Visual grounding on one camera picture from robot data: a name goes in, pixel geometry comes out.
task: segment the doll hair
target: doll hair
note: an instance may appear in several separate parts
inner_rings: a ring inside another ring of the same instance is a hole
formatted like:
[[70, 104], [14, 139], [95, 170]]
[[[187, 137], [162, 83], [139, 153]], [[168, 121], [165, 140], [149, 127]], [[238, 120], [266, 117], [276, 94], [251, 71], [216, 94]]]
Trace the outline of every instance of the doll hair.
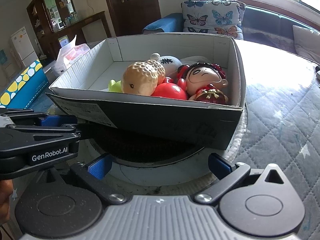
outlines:
[[220, 77], [222, 79], [226, 79], [226, 74], [224, 73], [224, 71], [222, 70], [222, 68], [219, 65], [216, 64], [208, 64], [208, 63], [195, 63], [191, 66], [189, 65], [182, 65], [178, 68], [178, 75], [177, 78], [183, 78], [186, 79], [188, 73], [198, 67], [208, 67], [211, 68], [212, 70], [215, 70], [216, 72], [218, 72], [218, 74], [220, 75]]

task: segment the toy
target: toy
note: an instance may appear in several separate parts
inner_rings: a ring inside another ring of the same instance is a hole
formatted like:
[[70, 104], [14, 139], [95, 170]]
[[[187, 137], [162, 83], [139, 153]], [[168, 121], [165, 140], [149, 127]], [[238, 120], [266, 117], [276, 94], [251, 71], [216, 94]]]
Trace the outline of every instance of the toy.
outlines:
[[172, 57], [172, 56], [160, 57], [158, 53], [152, 54], [150, 59], [160, 62], [164, 66], [165, 75], [173, 79], [176, 78], [177, 70], [182, 65], [181, 61], [176, 57]]
[[225, 105], [226, 96], [212, 84], [201, 87], [196, 91], [194, 101]]
[[[195, 100], [196, 98], [200, 100], [203, 98], [197, 95], [199, 89], [211, 90], [212, 87], [214, 87], [214, 89], [216, 89], [214, 93], [221, 95], [221, 90], [228, 86], [225, 73], [221, 67], [216, 64], [196, 63], [191, 66], [183, 65], [178, 69], [178, 79], [180, 78], [186, 81], [186, 91], [191, 96], [189, 100]], [[225, 103], [227, 103], [228, 97], [224, 97]]]
[[188, 100], [188, 96], [185, 92], [186, 82], [183, 79], [180, 79], [178, 85], [173, 83], [173, 79], [166, 77], [164, 82], [156, 87], [156, 90], [151, 96], [161, 97], [161, 98], [171, 98], [171, 99], [180, 99]]
[[158, 72], [158, 85], [161, 84], [165, 78], [165, 69], [164, 69], [163, 65], [160, 62], [153, 60], [153, 59], [147, 60], [146, 63], [153, 66], [157, 70], [157, 72]]
[[115, 80], [110, 80], [109, 85], [109, 92], [116, 92], [116, 93], [122, 93], [121, 90], [121, 81], [116, 82]]
[[146, 62], [127, 67], [121, 80], [121, 90], [127, 94], [150, 96], [158, 85], [157, 70]]
[[181, 65], [193, 65], [196, 63], [208, 63], [210, 62], [206, 57], [202, 57], [202, 56], [192, 56], [192, 57], [186, 57], [180, 60], [181, 61]]

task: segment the blue box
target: blue box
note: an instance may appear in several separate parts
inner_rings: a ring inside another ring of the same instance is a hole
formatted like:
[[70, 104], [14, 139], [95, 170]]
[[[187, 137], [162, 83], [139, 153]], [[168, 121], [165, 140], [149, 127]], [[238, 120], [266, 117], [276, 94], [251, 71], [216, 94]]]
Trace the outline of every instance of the blue box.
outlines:
[[2, 108], [28, 108], [48, 85], [40, 61], [35, 60], [24, 69], [0, 96]]

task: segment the white refrigerator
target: white refrigerator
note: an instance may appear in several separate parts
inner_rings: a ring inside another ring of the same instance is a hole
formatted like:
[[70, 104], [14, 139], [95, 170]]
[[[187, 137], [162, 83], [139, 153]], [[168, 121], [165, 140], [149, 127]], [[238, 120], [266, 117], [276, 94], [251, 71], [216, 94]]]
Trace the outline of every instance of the white refrigerator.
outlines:
[[38, 58], [25, 27], [11, 35], [10, 46], [21, 69], [30, 66]]

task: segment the white bag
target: white bag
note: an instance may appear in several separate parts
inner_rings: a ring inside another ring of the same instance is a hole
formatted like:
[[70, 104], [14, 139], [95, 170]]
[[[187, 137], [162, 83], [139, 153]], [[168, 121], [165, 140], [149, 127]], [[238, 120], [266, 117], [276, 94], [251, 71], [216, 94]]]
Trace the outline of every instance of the white bag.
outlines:
[[71, 65], [90, 50], [87, 44], [76, 46], [76, 38], [77, 35], [70, 43], [60, 49], [57, 62], [52, 67], [53, 74], [56, 77], [62, 75]]

